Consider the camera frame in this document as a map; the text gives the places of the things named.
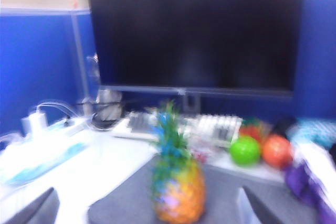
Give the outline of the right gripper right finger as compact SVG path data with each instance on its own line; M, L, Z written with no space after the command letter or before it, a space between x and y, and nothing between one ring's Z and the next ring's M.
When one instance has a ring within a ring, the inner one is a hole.
M237 209L240 223L283 223L248 187L238 190Z

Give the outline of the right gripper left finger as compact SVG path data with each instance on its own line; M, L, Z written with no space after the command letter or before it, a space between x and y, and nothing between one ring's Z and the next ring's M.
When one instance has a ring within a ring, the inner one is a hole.
M55 223L59 210L56 189L48 188L23 207L17 207L16 193L1 197L1 223Z

